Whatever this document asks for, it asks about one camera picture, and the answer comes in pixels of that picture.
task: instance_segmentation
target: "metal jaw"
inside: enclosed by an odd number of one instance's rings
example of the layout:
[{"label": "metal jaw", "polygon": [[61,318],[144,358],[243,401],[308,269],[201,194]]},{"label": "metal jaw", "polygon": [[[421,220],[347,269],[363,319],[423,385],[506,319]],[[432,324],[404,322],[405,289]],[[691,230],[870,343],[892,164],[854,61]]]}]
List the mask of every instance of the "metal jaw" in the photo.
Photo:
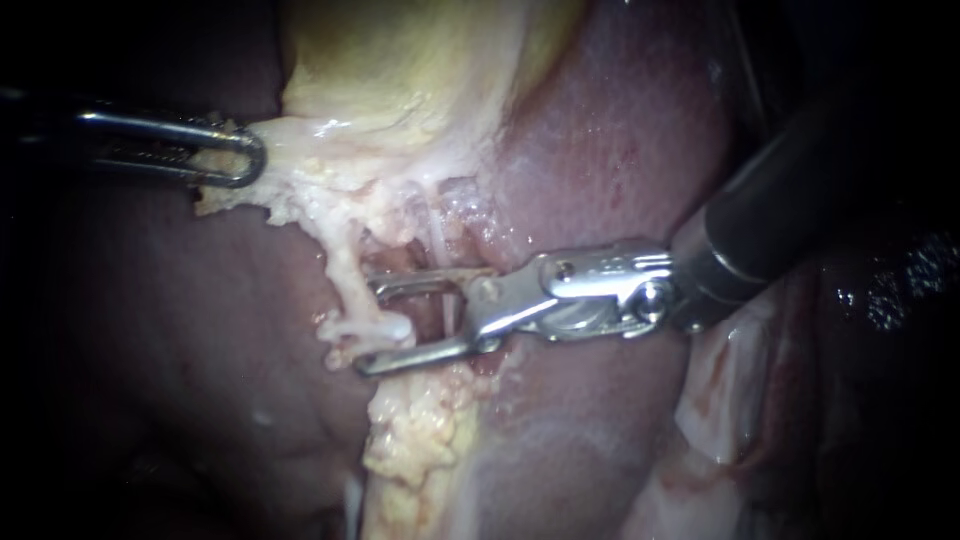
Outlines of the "metal jaw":
[{"label": "metal jaw", "polygon": [[466,300],[462,327],[454,337],[361,356],[354,365],[367,376],[425,367],[493,352],[513,332],[549,341],[639,337],[658,328],[670,307],[671,263],[663,249],[631,241],[541,253],[502,276],[490,268],[375,275],[368,283],[380,302],[459,290]]}]

